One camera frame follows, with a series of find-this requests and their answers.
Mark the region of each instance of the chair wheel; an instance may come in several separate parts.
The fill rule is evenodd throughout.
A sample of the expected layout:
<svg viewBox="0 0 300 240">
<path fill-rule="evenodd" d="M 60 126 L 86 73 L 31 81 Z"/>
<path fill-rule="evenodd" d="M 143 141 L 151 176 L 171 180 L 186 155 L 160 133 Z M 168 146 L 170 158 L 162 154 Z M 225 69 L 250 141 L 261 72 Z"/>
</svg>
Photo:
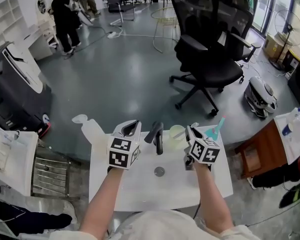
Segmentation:
<svg viewBox="0 0 300 240">
<path fill-rule="evenodd" d="M 179 104 L 179 103 L 176 103 L 176 104 L 174 104 L 174 106 L 175 106 L 175 108 L 176 108 L 177 110 L 180 110 L 180 109 L 181 109 L 181 107 L 182 107 L 182 105 L 181 105 L 181 104 Z"/>
<path fill-rule="evenodd" d="M 210 115 L 215 117 L 217 115 L 217 113 L 218 112 L 215 109 L 212 109 Z"/>
</svg>

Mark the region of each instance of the electric fan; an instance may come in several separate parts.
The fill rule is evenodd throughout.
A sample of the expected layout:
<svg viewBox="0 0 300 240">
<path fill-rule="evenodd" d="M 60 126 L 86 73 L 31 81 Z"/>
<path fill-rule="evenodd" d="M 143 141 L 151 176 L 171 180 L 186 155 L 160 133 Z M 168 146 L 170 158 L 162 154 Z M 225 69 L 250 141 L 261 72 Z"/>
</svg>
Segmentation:
<svg viewBox="0 0 300 240">
<path fill-rule="evenodd" d="M 300 45 L 300 19 L 293 12 L 286 9 L 277 12 L 274 18 L 275 30 L 283 41 L 284 45 L 277 59 L 269 58 L 269 62 L 277 70 L 283 70 L 282 64 L 279 64 L 282 53 L 286 45 L 298 46 Z"/>
</svg>

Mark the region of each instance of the cardboard box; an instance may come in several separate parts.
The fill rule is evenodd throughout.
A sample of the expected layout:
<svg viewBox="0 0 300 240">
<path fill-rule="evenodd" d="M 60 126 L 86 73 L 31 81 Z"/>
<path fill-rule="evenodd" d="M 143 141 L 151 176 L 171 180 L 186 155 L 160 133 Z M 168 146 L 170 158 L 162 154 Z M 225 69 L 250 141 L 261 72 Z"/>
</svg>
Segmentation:
<svg viewBox="0 0 300 240">
<path fill-rule="evenodd" d="M 266 39 L 265 39 L 262 49 L 269 56 L 269 58 L 277 59 L 279 57 L 283 47 L 284 47 L 284 42 L 281 40 L 281 38 L 278 36 L 278 34 L 273 36 L 268 33 L 266 35 Z M 284 51 L 281 55 L 282 60 L 286 56 L 286 53 L 289 50 L 289 48 L 290 48 L 290 45 L 285 46 Z"/>
</svg>

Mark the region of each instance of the sink drain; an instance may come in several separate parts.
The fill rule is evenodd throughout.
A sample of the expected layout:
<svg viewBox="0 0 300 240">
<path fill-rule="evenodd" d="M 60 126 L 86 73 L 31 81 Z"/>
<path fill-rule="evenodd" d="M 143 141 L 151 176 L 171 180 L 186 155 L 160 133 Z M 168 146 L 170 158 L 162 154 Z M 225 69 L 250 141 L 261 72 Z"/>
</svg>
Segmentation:
<svg viewBox="0 0 300 240">
<path fill-rule="evenodd" d="M 162 167 L 157 167 L 154 169 L 154 175 L 157 177 L 162 177 L 163 175 L 165 175 L 165 169 L 163 169 Z"/>
</svg>

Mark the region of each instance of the chair armrest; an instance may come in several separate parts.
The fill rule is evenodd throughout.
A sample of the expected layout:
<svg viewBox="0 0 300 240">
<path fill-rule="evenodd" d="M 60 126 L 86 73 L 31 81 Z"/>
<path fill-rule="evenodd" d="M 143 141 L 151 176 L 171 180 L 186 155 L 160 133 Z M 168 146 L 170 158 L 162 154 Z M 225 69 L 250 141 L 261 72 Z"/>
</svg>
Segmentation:
<svg viewBox="0 0 300 240">
<path fill-rule="evenodd" d="M 253 46 L 253 48 L 256 48 L 256 49 L 261 47 L 261 43 L 258 43 L 258 42 L 253 42 L 251 45 Z"/>
<path fill-rule="evenodd" d="M 245 47 L 251 48 L 251 44 L 248 43 L 246 40 L 244 40 L 242 37 L 238 36 L 237 34 L 234 33 L 229 33 L 231 36 L 233 36 L 234 38 L 236 38 L 238 41 L 240 41 L 241 43 L 243 43 L 243 45 Z"/>
<path fill-rule="evenodd" d="M 208 51 L 207 47 L 199 43 L 196 39 L 192 38 L 190 35 L 182 34 L 180 39 L 199 53 Z"/>
</svg>

